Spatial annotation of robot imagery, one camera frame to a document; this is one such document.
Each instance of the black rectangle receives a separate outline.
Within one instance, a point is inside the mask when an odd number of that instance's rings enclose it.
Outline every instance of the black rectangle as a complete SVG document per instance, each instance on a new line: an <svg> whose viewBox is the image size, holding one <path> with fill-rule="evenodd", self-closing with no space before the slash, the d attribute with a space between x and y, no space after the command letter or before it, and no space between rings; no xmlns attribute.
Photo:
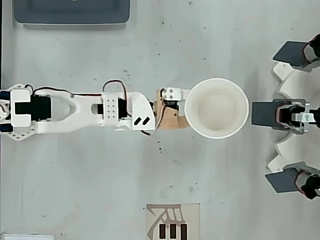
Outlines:
<svg viewBox="0 0 320 240"><path fill-rule="evenodd" d="M130 0L14 0L13 12L23 24L124 24Z"/></svg>
<svg viewBox="0 0 320 240"><path fill-rule="evenodd" d="M300 67L306 63L303 50L307 44L307 42L287 41L274 55L273 60Z"/></svg>
<svg viewBox="0 0 320 240"><path fill-rule="evenodd" d="M278 107L282 106L282 102L256 101L252 103L251 124L256 126L265 126L272 128L283 127L276 120Z"/></svg>
<svg viewBox="0 0 320 240"><path fill-rule="evenodd" d="M277 193L289 193L299 190L295 185L298 174L295 168L288 168L284 171L266 174L265 178Z"/></svg>
<svg viewBox="0 0 320 240"><path fill-rule="evenodd" d="M177 238L177 225L170 224L170 239L176 239L176 238Z"/></svg>
<svg viewBox="0 0 320 240"><path fill-rule="evenodd" d="M159 239L166 239L166 225L159 224Z"/></svg>
<svg viewBox="0 0 320 240"><path fill-rule="evenodd" d="M187 224L181 224L180 232L181 232L181 240L187 240Z"/></svg>

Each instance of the robotic arm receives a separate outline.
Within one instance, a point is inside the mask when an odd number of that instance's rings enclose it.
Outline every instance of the robotic arm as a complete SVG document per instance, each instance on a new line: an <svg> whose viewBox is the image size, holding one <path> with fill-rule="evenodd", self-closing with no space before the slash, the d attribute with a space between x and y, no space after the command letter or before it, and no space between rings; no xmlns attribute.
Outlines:
<svg viewBox="0 0 320 240"><path fill-rule="evenodd" d="M114 126L116 130L130 129L152 135L158 128L189 127L185 116L179 116L179 105L189 91L163 88L157 91L157 100L149 102L140 92L72 93L65 89L16 84L0 91L0 132L16 141L33 134L68 133L85 127ZM52 118L52 99L69 106L64 119Z"/></svg>
<svg viewBox="0 0 320 240"><path fill-rule="evenodd" d="M294 69L310 73L320 67L320 34L309 42L287 41L273 60L288 63Z"/></svg>
<svg viewBox="0 0 320 240"><path fill-rule="evenodd" d="M320 108L310 109L304 99L276 98L272 102L253 102L251 123L302 135L308 132L310 124L320 128Z"/></svg>

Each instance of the white 3d-printed part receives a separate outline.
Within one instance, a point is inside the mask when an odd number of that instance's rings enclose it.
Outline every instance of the white 3d-printed part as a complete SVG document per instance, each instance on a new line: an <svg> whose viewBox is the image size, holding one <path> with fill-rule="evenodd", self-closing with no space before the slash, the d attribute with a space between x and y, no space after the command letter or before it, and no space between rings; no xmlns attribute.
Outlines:
<svg viewBox="0 0 320 240"><path fill-rule="evenodd" d="M117 94L103 94L103 114L104 125L115 126L118 124L118 95Z"/></svg>
<svg viewBox="0 0 320 240"><path fill-rule="evenodd" d="M281 81L276 91L288 99L305 99L310 102L311 109L317 109L320 107L319 70L320 68L317 68L308 73L294 69L290 64L279 62L273 68L273 73ZM316 126L311 127L314 130L308 133L303 135L290 133L275 143L278 156L268 164L273 173L282 171L286 165L302 161L307 166L320 169L319 129Z"/></svg>

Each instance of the white robotic arm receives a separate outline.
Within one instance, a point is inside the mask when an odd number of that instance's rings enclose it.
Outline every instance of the white robotic arm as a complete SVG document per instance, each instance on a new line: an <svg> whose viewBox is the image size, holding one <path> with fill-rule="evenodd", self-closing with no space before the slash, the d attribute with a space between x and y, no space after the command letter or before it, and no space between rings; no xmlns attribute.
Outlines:
<svg viewBox="0 0 320 240"><path fill-rule="evenodd" d="M185 100L189 92L179 88L163 88L160 91L163 97L160 96L159 103L153 103L140 92L127 92L119 80L109 82L120 82L124 91L72 93L52 87L33 90L29 84L16 84L1 91L1 134L21 141L33 134L68 133L89 126L114 126L116 130L138 130L150 135L145 131L159 128L161 121L168 118L167 112L170 110L175 111L173 117L179 118L177 102ZM62 120L52 118L53 98L69 106L70 111Z"/></svg>

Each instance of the robotic hand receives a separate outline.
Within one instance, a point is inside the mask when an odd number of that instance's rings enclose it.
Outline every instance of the robotic hand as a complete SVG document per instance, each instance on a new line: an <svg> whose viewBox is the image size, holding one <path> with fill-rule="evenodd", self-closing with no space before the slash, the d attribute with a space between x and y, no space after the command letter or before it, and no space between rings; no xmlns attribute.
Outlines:
<svg viewBox="0 0 320 240"><path fill-rule="evenodd" d="M320 108L310 109L304 99L253 102L251 124L301 135L308 132L310 124L320 128Z"/></svg>
<svg viewBox="0 0 320 240"><path fill-rule="evenodd" d="M320 34L309 42L287 41L273 60L288 63L294 69L310 73L320 66Z"/></svg>
<svg viewBox="0 0 320 240"><path fill-rule="evenodd" d="M122 85L123 92L104 91L107 84L114 82ZM127 128L146 135L158 128L186 128L189 124L185 116L179 116L178 102L185 100L188 93L180 88L163 88L157 91L157 100L149 102L140 92L127 92L120 80L106 82L101 93L72 93L53 87L33 89L29 84L16 84L0 91L0 133L21 141L33 134L68 133L89 126ZM53 119L53 98L69 105L64 119Z"/></svg>
<svg viewBox="0 0 320 240"><path fill-rule="evenodd" d="M265 177L277 193L300 192L308 199L320 197L320 171L303 161L288 164L283 171Z"/></svg>

